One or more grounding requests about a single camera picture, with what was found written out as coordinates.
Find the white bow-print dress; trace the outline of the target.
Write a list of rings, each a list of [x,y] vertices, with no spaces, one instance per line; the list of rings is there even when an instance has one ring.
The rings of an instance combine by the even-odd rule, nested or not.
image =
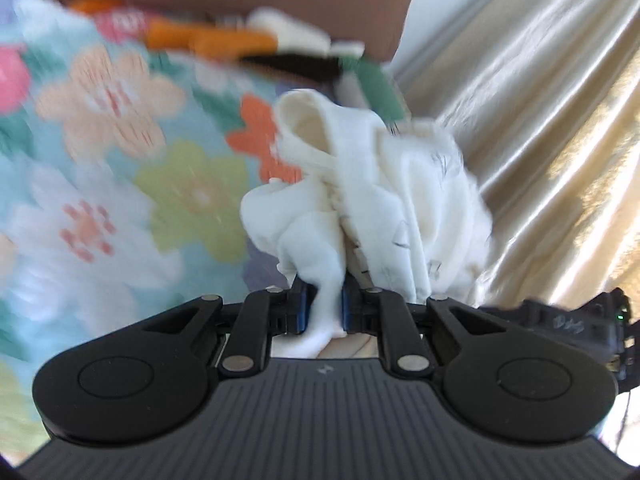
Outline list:
[[[429,119],[390,131],[372,110],[337,105],[314,90],[282,94],[273,109],[277,152],[302,172],[242,199],[253,244],[291,281],[314,286],[303,333],[279,336],[278,358],[356,356],[341,322],[344,278],[397,292],[470,302],[486,266],[491,215],[454,137]]]

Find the floral quilt bedspread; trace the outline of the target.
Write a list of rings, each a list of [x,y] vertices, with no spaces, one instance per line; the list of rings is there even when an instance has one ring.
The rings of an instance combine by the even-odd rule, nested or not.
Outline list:
[[[75,344],[216,292],[283,285],[247,238],[243,195],[299,171],[274,101],[295,88],[367,108],[354,76],[314,82],[105,38],[54,0],[1,0],[1,453],[46,442],[38,368]]]

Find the green crocodile plush toy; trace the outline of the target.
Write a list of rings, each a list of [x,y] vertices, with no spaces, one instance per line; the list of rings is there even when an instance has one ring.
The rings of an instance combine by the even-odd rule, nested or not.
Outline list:
[[[343,74],[354,76],[357,87],[373,110],[386,124],[408,119],[410,112],[396,82],[384,68],[368,58],[341,58]]]

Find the black flat box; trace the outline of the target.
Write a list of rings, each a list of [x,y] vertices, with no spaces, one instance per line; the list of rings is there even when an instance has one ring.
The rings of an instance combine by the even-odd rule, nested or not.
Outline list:
[[[342,76],[339,58],[318,58],[306,54],[251,55],[241,63],[299,76],[314,82],[331,82]]]

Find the gold satin curtain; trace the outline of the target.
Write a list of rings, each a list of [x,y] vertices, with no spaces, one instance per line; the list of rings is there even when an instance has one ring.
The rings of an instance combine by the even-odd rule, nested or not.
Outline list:
[[[639,0],[413,0],[393,70],[494,218],[475,301],[639,298]]]

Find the orange white plush toy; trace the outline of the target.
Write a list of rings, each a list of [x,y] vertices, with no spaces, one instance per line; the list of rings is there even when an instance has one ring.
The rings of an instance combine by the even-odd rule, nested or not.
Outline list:
[[[302,54],[361,58],[360,41],[334,40],[324,30],[279,10],[259,8],[239,21],[183,21],[136,9],[122,0],[73,0],[67,7],[92,18],[115,42],[132,39],[150,50],[185,50],[208,60]]]

